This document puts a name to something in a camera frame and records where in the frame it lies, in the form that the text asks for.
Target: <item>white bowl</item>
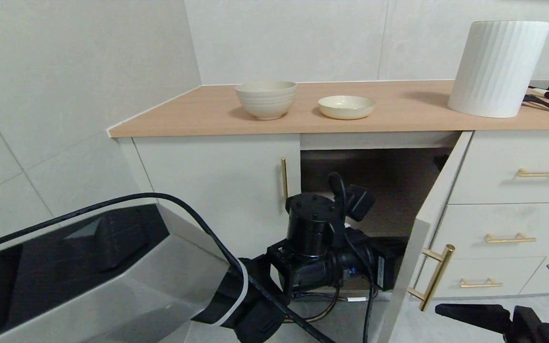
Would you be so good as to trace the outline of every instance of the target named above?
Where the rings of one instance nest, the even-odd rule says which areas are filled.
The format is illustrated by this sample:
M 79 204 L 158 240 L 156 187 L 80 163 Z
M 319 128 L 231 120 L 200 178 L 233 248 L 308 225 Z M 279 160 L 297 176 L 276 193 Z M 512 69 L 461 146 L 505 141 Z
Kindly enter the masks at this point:
M 288 81 L 257 81 L 235 89 L 243 108 L 258 119 L 281 118 L 294 103 L 298 84 Z
M 319 99 L 319 111 L 334 119 L 361 119 L 372 113 L 375 104 L 363 96 L 334 95 Z

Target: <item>countertop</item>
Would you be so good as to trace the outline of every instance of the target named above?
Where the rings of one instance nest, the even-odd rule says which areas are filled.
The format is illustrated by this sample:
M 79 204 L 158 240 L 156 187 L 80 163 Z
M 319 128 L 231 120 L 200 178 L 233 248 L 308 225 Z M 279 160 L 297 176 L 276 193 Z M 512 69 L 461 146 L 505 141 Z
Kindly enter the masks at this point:
M 523 105 L 510 119 L 466 115 L 447 107 L 453 81 L 381 81 L 298 84 L 296 101 L 281 119 L 255 119 L 240 105 L 233 85 L 202 86 L 109 129 L 111 137 L 549 130 L 549 111 Z M 368 96 L 376 101 L 364 119 L 322 115 L 317 101 L 330 95 Z

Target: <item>gold cabinet handle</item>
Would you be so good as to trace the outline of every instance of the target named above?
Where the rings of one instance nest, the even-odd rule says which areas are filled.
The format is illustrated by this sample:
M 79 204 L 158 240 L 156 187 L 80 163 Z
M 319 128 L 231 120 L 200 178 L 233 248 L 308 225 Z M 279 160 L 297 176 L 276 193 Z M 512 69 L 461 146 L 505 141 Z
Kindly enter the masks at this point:
M 289 197 L 289 190 L 287 188 L 287 161 L 285 158 L 281 158 L 281 175 L 283 176 L 283 204 Z
M 453 258 L 453 252 L 455 252 L 455 246 L 450 244 L 446 244 L 446 247 L 444 248 L 444 252 L 442 252 L 442 254 L 438 254 L 437 252 L 432 252 L 427 248 L 423 248 L 423 254 L 429 258 L 435 259 L 436 261 L 438 261 L 438 264 L 436 270 L 431 276 L 431 280 L 429 281 L 429 285 L 427 285 L 427 290 L 425 291 L 425 293 L 421 293 L 412 287 L 408 288 L 408 293 L 421 300 L 421 304 L 418 306 L 419 310 L 425 311 L 425 309 L 429 305 L 429 302 L 436 293 L 437 286 L 440 284 L 442 276 L 444 276 L 446 267 L 448 267 L 448 264 L 450 263 L 450 259 Z
M 490 233 L 484 237 L 485 243 L 526 243 L 536 242 L 538 239 L 535 237 L 527 237 L 523 233 L 518 232 L 516 237 L 510 239 L 495 239 Z
M 521 168 L 518 169 L 516 176 L 519 178 L 549 178 L 549 173 L 531 173 L 528 170 Z
M 486 283 L 468 283 L 467 280 L 462 278 L 459 286 L 461 288 L 501 287 L 503 286 L 503 283 L 495 282 L 493 278 L 488 278 L 488 282 Z

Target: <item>white ribbed vase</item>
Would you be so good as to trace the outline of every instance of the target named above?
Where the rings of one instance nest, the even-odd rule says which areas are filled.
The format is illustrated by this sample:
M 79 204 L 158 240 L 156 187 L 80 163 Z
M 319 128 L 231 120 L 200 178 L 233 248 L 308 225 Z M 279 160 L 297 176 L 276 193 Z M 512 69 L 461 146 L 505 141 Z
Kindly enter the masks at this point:
M 480 117 L 516 116 L 548 31 L 541 21 L 471 24 L 448 106 Z

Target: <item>white drawer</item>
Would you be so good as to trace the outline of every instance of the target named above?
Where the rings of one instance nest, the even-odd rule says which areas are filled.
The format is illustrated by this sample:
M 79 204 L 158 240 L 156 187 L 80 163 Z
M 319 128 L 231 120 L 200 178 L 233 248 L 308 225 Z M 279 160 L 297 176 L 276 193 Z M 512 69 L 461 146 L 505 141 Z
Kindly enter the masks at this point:
M 447 205 L 431 249 L 446 244 L 455 258 L 549 256 L 549 203 Z
M 549 131 L 477 131 L 448 203 L 549 202 L 549 176 L 521 178 L 519 169 L 549 172 Z
M 544 257 L 503 259 L 455 259 L 453 257 L 435 296 L 492 297 L 517 295 L 543 259 Z M 431 275 L 423 275 L 423 272 L 427 270 L 423 269 L 420 278 L 423 278 L 423 276 L 426 279 L 431 278 Z M 501 286 L 494 286 L 488 280 L 489 278 L 492 282 L 501 284 Z

